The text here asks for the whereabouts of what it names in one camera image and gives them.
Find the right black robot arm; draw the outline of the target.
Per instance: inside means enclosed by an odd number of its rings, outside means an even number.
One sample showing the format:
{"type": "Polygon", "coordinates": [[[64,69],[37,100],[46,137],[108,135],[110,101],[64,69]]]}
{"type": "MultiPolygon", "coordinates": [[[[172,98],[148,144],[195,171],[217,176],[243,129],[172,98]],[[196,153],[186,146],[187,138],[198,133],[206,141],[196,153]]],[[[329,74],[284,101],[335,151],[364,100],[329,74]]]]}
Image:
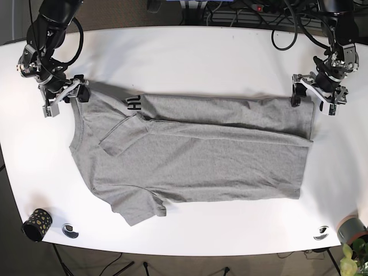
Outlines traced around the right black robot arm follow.
{"type": "Polygon", "coordinates": [[[83,28],[75,17],[82,1],[43,1],[39,14],[26,35],[26,46],[17,64],[17,71],[24,78],[34,78],[44,100],[45,117],[59,114],[59,102],[69,103],[72,98],[79,102],[88,102],[90,90],[83,74],[68,79],[65,71],[76,62],[83,48],[83,28]],[[70,23],[74,23],[79,32],[78,49],[68,62],[53,58],[66,37],[70,23]]]}

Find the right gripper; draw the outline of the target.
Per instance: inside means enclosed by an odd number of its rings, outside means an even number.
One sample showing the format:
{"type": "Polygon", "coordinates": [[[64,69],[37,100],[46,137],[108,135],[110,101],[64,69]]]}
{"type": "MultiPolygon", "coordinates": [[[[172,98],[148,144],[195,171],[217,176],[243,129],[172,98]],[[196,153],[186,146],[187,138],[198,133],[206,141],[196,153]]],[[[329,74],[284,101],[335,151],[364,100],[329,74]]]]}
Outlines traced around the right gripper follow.
{"type": "Polygon", "coordinates": [[[44,100],[44,117],[55,117],[59,112],[58,104],[64,101],[70,103],[76,99],[80,103],[86,103],[90,99],[89,81],[84,75],[75,75],[70,79],[71,83],[50,76],[47,80],[39,83],[39,89],[44,100]]]}

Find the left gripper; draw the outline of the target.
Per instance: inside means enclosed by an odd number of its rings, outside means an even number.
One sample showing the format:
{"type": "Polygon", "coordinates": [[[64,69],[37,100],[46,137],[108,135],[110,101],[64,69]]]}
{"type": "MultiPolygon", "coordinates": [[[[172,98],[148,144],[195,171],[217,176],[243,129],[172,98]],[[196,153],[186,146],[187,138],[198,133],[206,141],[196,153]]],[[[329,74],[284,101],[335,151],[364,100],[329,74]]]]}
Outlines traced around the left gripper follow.
{"type": "Polygon", "coordinates": [[[305,98],[307,96],[306,92],[309,90],[320,100],[319,109],[323,114],[329,116],[337,115],[339,106],[347,103],[346,96],[348,90],[341,85],[332,89],[332,92],[323,90],[316,83],[316,78],[315,74],[294,74],[292,76],[293,92],[290,99],[291,106],[294,108],[300,106],[301,98],[305,98]]]}

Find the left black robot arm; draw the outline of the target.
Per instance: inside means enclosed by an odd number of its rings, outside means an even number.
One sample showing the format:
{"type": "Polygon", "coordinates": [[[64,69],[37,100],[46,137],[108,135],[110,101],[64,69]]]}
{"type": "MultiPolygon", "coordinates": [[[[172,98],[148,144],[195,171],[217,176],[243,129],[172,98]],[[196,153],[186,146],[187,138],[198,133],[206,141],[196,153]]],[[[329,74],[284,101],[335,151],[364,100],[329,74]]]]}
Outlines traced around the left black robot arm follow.
{"type": "Polygon", "coordinates": [[[301,30],[312,43],[324,49],[325,59],[313,57],[317,72],[308,75],[294,74],[292,76],[293,92],[292,107],[298,107],[306,92],[311,91],[320,100],[320,111],[334,116],[340,105],[347,103],[348,89],[341,82],[348,74],[359,68],[359,55],[356,41],[359,28],[354,20],[354,1],[317,1],[317,11],[308,12],[309,1],[303,1],[293,7],[289,1],[285,5],[293,17],[294,38],[292,43],[284,48],[276,47],[279,51],[290,49],[297,40],[301,30]],[[321,21],[321,28],[329,44],[317,41],[303,26],[301,15],[307,15],[321,21]]]}

